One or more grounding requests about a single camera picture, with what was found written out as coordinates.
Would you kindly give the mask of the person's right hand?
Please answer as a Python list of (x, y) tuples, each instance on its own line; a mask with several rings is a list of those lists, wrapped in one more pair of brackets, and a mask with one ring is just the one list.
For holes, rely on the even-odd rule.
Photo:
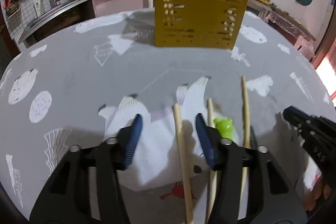
[(325, 200), (332, 192), (332, 188), (324, 182), (323, 176), (316, 181), (312, 190), (310, 190), (302, 200), (302, 205), (306, 211), (312, 211), (317, 204), (317, 200), (323, 197)]

